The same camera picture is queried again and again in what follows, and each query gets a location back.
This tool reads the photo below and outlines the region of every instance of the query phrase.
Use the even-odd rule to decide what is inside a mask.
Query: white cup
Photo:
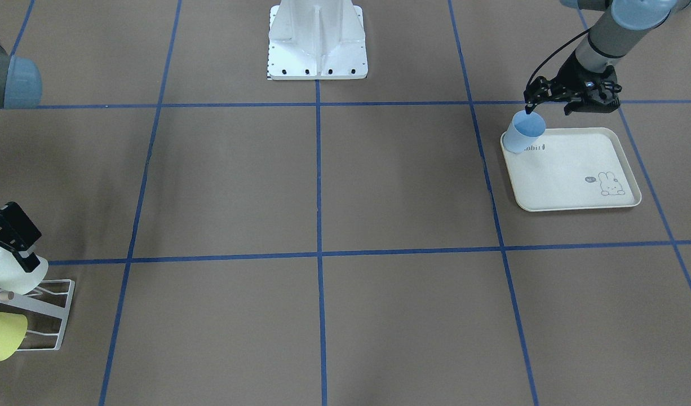
[[[520,154],[536,142],[544,131],[546,121],[543,117],[534,111],[526,114],[526,111],[521,110],[513,115],[511,125],[503,136],[503,146],[514,154]]]

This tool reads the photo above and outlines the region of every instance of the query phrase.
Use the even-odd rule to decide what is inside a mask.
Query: rabbit illustration
[[[613,172],[599,173],[599,180],[601,181],[601,195],[626,195],[623,186],[616,179]]]

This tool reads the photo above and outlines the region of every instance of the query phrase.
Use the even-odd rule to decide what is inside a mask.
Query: light blue plastic cup
[[[526,114],[521,110],[513,115],[511,125],[503,136],[503,146],[514,154],[520,154],[530,147],[543,132],[546,131],[546,121],[536,112]]]

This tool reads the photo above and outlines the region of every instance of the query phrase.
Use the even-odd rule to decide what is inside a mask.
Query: black cable
[[[573,37],[572,39],[570,39],[569,42],[563,44],[562,46],[560,46],[559,49],[555,50],[555,51],[553,52],[553,54],[549,55],[548,58],[546,58],[546,60],[544,60],[544,62],[541,62],[541,65],[539,65],[539,66],[536,68],[536,70],[533,71],[533,74],[531,74],[531,77],[529,77],[528,83],[526,83],[526,89],[528,89],[529,85],[531,85],[531,80],[533,80],[533,78],[536,76],[536,73],[538,73],[538,71],[539,71],[544,65],[546,65],[549,61],[551,61],[551,58],[553,58],[554,56],[556,56],[556,54],[558,54],[560,51],[563,51],[565,47],[570,46],[570,44],[572,44],[573,41],[576,41],[578,38],[582,38],[583,36],[585,36],[585,34],[588,33],[588,30],[583,31],[583,33],[578,34],[577,36],[575,36],[575,37]]]

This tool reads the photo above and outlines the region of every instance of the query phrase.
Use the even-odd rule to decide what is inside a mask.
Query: yellow cup
[[[0,361],[10,358],[28,331],[28,318],[21,314],[0,312]]]

